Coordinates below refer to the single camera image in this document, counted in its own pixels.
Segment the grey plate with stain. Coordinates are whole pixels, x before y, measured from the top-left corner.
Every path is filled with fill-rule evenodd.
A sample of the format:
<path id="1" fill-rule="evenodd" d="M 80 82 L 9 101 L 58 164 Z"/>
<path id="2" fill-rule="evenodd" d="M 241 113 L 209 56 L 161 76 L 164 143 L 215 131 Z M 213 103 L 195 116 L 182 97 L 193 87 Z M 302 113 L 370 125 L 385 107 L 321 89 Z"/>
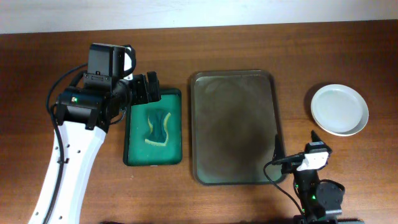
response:
<path id="1" fill-rule="evenodd" d="M 314 121 L 335 136 L 352 136 L 364 129 L 369 109 L 354 89 L 340 84 L 321 87 L 312 97 L 310 110 Z"/>

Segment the white plate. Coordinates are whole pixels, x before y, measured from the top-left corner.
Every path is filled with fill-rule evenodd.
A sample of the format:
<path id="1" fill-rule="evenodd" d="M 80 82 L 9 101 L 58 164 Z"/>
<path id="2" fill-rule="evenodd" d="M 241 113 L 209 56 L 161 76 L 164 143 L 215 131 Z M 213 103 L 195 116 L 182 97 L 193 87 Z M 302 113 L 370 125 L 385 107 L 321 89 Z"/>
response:
<path id="1" fill-rule="evenodd" d="M 311 109 L 319 127 L 335 136 L 355 135 L 364 129 L 369 120 L 367 104 L 355 98 L 317 98 L 311 103 Z"/>

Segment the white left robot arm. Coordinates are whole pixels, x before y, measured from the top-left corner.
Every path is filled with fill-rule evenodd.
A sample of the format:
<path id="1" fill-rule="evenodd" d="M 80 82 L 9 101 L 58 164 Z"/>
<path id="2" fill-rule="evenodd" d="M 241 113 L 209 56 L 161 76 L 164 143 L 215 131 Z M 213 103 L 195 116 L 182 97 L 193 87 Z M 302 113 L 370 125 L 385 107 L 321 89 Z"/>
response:
<path id="1" fill-rule="evenodd" d="M 109 127 L 132 106 L 161 99 L 155 72 L 135 75 L 131 45 L 91 44 L 88 62 L 46 103 L 54 128 L 52 155 L 30 223 L 79 223 L 88 179 Z"/>

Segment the green yellow sponge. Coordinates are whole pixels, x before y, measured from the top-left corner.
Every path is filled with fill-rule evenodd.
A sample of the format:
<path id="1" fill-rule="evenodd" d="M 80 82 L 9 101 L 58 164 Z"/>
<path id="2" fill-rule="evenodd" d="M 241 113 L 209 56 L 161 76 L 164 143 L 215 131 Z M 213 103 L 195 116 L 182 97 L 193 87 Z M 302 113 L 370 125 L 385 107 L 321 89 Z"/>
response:
<path id="1" fill-rule="evenodd" d="M 165 147 L 169 141 L 169 131 L 167 125 L 171 113 L 166 110 L 150 110 L 147 117 L 149 125 L 149 135 L 145 138 L 145 143 Z"/>

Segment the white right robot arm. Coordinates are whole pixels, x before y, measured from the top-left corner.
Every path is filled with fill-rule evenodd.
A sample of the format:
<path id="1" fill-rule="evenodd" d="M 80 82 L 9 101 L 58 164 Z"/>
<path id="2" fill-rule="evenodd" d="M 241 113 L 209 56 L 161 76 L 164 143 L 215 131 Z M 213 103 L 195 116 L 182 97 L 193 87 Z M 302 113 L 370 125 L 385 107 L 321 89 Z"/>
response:
<path id="1" fill-rule="evenodd" d="M 344 185 L 329 179 L 320 179 L 318 171 L 328 164 L 332 149 L 325 144 L 315 131 L 311 131 L 311 141 L 304 151 L 280 159 L 274 158 L 270 164 L 281 166 L 282 174 L 294 177 L 294 192 L 299 201 L 293 203 L 300 214 L 293 217 L 294 223 L 337 223 L 342 214 L 341 204 L 345 194 Z"/>

